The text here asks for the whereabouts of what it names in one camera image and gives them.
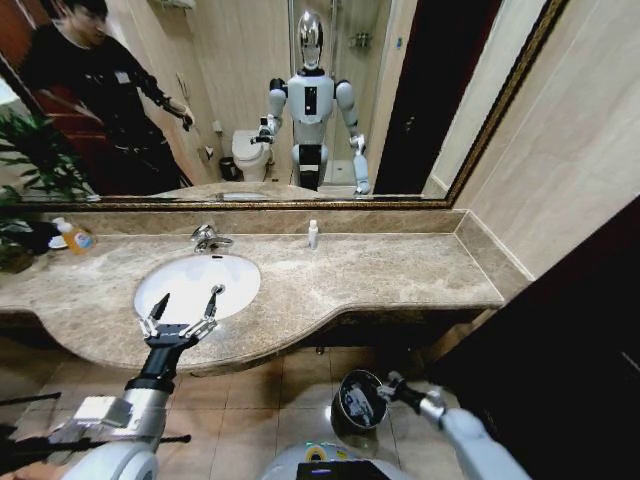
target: mirror frame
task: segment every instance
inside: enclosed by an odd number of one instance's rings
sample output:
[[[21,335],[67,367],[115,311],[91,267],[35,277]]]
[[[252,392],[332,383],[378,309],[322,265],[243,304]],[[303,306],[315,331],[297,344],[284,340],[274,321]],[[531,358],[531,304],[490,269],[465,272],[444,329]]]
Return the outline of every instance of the mirror frame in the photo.
[[[21,212],[107,212],[107,211],[193,211],[193,210],[407,210],[451,209],[462,188],[473,173],[500,122],[515,99],[527,74],[540,54],[564,8],[570,0],[547,0],[542,7],[527,40],[522,46],[509,75],[493,102],[480,131],[462,163],[444,199],[425,199],[420,195],[386,195],[367,199],[314,199],[314,200],[261,200],[261,201],[181,201],[136,196],[108,196],[99,202],[19,202],[4,207],[4,211]],[[40,113],[40,107],[22,84],[16,72],[4,61],[0,62],[0,74],[27,108]]]

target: humanoid robot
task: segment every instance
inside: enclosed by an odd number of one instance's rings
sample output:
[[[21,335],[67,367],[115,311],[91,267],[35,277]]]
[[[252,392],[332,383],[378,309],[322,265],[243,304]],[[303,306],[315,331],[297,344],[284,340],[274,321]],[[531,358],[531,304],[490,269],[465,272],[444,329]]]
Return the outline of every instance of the humanoid robot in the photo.
[[[358,116],[351,84],[333,79],[320,68],[322,55],[322,23],[315,13],[305,12],[298,23],[303,68],[288,83],[274,78],[269,85],[269,113],[260,119],[258,135],[251,143],[273,143],[282,125],[282,112],[289,100],[293,118],[294,147],[291,152],[297,185],[318,190],[327,169],[329,150],[324,145],[327,121],[335,98],[349,130],[349,143],[354,152],[355,194],[369,193],[369,174],[364,135],[358,133]]]

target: trash can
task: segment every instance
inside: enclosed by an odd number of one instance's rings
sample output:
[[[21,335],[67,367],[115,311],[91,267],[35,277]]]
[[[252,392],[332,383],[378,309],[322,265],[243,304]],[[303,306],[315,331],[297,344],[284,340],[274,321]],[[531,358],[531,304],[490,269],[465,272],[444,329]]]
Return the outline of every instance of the trash can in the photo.
[[[349,372],[342,380],[331,404],[334,429],[348,433],[365,433],[380,425],[388,411],[387,402],[377,392],[381,385],[382,382],[371,372]]]
[[[222,157],[220,159],[220,173],[222,173],[222,178],[230,182],[239,180],[241,175],[240,169],[233,162],[233,157]]]

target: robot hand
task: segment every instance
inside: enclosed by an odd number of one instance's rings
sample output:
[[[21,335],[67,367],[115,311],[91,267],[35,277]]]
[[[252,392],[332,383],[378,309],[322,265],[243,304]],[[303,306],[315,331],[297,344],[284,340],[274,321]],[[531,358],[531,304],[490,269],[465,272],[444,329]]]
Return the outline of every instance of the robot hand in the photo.
[[[260,128],[258,128],[258,135],[251,139],[251,144],[254,143],[273,143],[276,141],[276,129],[274,125],[270,124],[269,121],[272,119],[268,117],[262,117],[260,119]]]

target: orange bottle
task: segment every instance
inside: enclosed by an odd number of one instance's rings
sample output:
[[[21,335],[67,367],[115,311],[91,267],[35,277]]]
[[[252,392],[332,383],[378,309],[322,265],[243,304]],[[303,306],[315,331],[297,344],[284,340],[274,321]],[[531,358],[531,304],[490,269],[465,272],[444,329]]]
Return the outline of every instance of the orange bottle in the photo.
[[[55,218],[53,219],[53,223],[56,224],[69,250],[73,253],[80,255],[88,252],[95,246],[96,239],[92,235],[80,227],[74,227],[69,222],[65,222],[64,218]]]

